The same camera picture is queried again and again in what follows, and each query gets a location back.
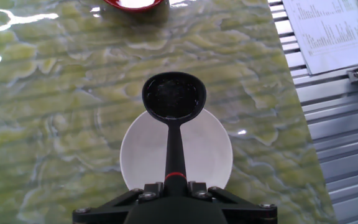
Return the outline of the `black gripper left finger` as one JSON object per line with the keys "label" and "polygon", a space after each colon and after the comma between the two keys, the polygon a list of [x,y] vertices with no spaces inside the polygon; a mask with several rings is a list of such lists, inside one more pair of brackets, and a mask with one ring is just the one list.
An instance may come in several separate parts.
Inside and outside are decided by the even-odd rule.
{"label": "black gripper left finger", "polygon": [[72,212],[72,223],[124,224],[133,208],[162,196],[162,182],[145,184],[143,189],[132,189],[101,206],[77,208]]}

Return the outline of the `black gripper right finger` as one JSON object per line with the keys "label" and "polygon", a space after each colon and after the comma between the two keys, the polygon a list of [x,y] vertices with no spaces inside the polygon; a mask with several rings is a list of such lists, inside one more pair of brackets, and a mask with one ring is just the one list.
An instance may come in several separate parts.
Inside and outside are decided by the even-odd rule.
{"label": "black gripper right finger", "polygon": [[227,223],[277,224],[275,204],[253,204],[220,187],[207,188],[205,183],[189,182],[189,196],[214,205]]}

